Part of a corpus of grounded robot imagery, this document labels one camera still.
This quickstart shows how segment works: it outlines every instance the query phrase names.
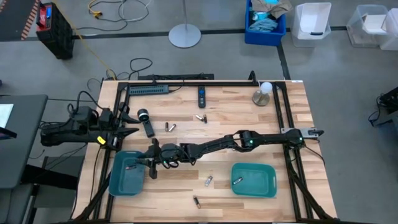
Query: blue crate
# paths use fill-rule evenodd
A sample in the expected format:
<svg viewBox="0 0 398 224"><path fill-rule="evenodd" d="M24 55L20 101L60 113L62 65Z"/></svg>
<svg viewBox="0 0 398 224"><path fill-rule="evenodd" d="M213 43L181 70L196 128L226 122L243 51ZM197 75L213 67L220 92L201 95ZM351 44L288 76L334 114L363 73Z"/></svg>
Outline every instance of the blue crate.
<svg viewBox="0 0 398 224"><path fill-rule="evenodd" d="M249 8L251 0L246 3L246 24L244 26L244 42L247 44L278 46L280 40L286 34L286 16L282 15L278 18L278 27L272 32L258 32L249 30Z"/></svg>

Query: floor lamp base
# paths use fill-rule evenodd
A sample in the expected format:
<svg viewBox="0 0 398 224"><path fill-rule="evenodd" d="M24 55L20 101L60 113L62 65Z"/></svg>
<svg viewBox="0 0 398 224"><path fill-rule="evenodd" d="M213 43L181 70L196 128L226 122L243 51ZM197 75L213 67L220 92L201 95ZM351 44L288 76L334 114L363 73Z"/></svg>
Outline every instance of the floor lamp base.
<svg viewBox="0 0 398 224"><path fill-rule="evenodd" d="M170 42L181 48L193 47L199 43L200 30L192 24L180 24L173 27L169 32Z"/></svg>

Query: teal tray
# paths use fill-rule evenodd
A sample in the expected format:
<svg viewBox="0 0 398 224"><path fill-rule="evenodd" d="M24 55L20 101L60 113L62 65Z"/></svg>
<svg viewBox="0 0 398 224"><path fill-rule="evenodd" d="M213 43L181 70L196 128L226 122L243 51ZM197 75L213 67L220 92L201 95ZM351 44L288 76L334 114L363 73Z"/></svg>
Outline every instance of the teal tray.
<svg viewBox="0 0 398 224"><path fill-rule="evenodd" d="M237 184L235 180L243 178ZM231 188L237 195L252 197L275 197L277 181L275 169L266 164L237 163L232 166Z"/></svg>
<svg viewBox="0 0 398 224"><path fill-rule="evenodd" d="M113 162L109 193L113 196L135 196L144 186L145 166L136 164L139 151L120 151L116 153ZM127 166L136 168L126 170Z"/></svg>

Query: camera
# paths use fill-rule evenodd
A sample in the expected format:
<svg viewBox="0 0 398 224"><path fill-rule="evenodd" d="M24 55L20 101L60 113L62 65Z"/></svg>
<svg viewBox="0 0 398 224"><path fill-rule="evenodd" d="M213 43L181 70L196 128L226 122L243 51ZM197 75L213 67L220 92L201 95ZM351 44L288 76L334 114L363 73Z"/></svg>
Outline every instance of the camera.
<svg viewBox="0 0 398 224"><path fill-rule="evenodd" d="M154 129L149 120L149 112L146 109L139 109L137 112L138 120L144 125L145 132L147 133L147 137L151 138L155 136Z"/></svg>

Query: white ball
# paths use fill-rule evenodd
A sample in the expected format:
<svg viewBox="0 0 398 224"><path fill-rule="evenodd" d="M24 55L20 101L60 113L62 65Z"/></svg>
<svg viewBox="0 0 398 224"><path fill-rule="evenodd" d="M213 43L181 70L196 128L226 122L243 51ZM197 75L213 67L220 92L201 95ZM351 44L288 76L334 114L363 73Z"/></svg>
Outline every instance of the white ball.
<svg viewBox="0 0 398 224"><path fill-rule="evenodd" d="M262 94L267 94L272 91L272 84L269 82L263 82L261 84L261 93Z"/></svg>

